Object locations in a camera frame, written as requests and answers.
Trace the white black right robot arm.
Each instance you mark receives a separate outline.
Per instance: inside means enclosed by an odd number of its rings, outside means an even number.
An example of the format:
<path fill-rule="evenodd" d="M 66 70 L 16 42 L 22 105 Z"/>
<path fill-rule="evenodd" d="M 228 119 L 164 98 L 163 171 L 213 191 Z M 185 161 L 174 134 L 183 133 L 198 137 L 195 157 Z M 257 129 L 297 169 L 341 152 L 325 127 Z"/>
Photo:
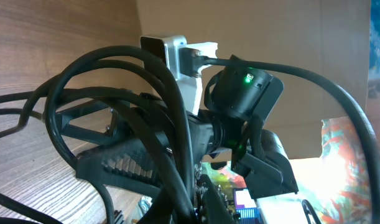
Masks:
<path fill-rule="evenodd" d="M 180 183 L 205 155 L 232 151 L 232 170 L 245 180 L 254 199 L 297 193 L 299 188 L 284 148 L 273 132 L 263 128 L 266 118 L 283 91 L 282 82 L 272 76 L 285 66 L 248 62 L 232 56 L 228 60 L 195 56 L 194 65 L 220 65 L 222 70 L 208 82 L 205 110 L 196 115 L 186 111 L 179 91 L 170 92 L 149 67 L 119 60 L 98 60 L 91 69 L 121 68 L 145 77 L 157 85 L 159 96 L 107 87 L 57 90 L 58 100 L 46 113 L 52 141 L 59 153 L 73 164 L 77 175 L 106 183 L 107 170 L 91 165 L 107 161 L 112 153 L 124 150 L 132 155 L 150 178 L 134 176 L 134 186 L 144 193 L 163 187 L 169 174 L 171 183 Z M 91 130 L 72 127 L 70 120 L 96 111 L 85 103 L 61 110 L 61 106 L 87 98 L 116 110 L 118 133 L 102 138 Z"/>

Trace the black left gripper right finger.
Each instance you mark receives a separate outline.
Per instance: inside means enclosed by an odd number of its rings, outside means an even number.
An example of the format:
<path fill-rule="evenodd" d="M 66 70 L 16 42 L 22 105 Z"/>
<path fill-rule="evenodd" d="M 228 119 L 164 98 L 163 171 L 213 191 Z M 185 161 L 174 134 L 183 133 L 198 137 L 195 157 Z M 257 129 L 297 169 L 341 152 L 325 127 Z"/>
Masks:
<path fill-rule="evenodd" d="M 197 217 L 201 224 L 228 224 L 235 223 L 228 213 L 223 201 L 206 174 L 197 180 L 196 187 Z"/>

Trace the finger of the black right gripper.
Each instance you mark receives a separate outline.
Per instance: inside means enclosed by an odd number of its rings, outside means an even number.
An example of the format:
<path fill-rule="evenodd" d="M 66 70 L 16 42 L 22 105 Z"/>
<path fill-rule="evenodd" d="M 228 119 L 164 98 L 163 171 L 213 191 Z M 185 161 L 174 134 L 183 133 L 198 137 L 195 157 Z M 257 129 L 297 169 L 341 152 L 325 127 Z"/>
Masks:
<path fill-rule="evenodd" d="M 106 104 L 90 100 L 56 112 L 62 136 L 100 146 L 116 144 L 131 136 L 131 130 L 118 112 Z"/>
<path fill-rule="evenodd" d="M 155 198 L 162 188 L 157 168 L 139 139 L 79 153 L 76 177 Z"/>

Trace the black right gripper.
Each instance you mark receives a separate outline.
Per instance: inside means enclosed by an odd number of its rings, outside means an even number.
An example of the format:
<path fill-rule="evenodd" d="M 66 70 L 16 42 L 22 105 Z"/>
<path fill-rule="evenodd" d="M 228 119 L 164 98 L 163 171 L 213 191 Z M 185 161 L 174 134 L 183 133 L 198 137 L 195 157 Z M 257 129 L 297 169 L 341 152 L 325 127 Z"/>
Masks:
<path fill-rule="evenodd" d="M 141 93 L 140 96 L 149 102 L 150 108 L 141 109 L 139 114 L 154 131 L 156 138 L 162 145 L 164 152 L 172 160 L 172 167 L 183 175 L 181 162 L 185 160 L 187 148 L 177 142 L 178 131 L 171 120 L 170 111 L 164 102 L 157 96 L 149 93 Z M 225 131 L 221 124 L 221 118 L 208 110 L 200 110 L 197 116 L 187 113 L 188 133 L 191 140 L 193 164 L 198 164 L 206 154 L 217 154 L 224 141 Z M 149 185 L 160 187 L 163 184 L 155 161 L 139 151 L 139 180 Z"/>

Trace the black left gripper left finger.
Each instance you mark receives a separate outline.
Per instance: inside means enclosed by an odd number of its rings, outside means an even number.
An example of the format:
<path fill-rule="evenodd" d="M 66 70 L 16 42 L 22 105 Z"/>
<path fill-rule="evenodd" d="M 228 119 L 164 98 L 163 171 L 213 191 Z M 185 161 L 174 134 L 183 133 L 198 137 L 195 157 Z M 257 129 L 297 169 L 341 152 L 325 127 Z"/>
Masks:
<path fill-rule="evenodd" d="M 162 188 L 160 194 L 154 199 L 150 209 L 142 218 L 145 224 L 151 223 L 177 223 L 178 216 L 175 211 L 174 200 L 180 196 L 176 191 Z"/>

